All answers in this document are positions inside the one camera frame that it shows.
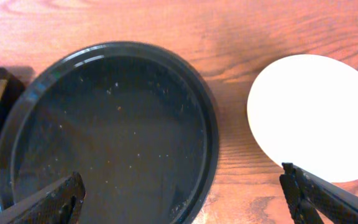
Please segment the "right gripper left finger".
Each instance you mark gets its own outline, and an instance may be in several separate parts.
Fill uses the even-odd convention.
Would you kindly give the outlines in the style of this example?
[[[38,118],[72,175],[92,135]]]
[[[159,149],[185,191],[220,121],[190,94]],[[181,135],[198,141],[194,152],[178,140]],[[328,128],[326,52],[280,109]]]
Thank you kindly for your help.
[[[78,172],[73,172],[0,213],[0,224],[77,224],[86,196]]]

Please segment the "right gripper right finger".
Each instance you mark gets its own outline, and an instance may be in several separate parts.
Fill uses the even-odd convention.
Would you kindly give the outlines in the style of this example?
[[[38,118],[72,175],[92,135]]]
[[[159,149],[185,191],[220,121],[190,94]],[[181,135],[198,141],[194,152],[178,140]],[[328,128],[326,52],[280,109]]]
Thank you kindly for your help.
[[[322,223],[320,213],[333,223],[358,223],[358,196],[292,163],[282,166],[280,184],[295,223]]]

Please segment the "mint plate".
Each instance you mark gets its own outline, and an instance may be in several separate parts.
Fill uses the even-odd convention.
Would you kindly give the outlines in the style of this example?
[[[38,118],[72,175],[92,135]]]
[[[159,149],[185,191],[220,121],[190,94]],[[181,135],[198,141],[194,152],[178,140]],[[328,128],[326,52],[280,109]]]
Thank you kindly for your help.
[[[276,164],[291,162],[328,181],[358,179],[358,71],[302,54],[266,66],[248,100],[250,130]]]

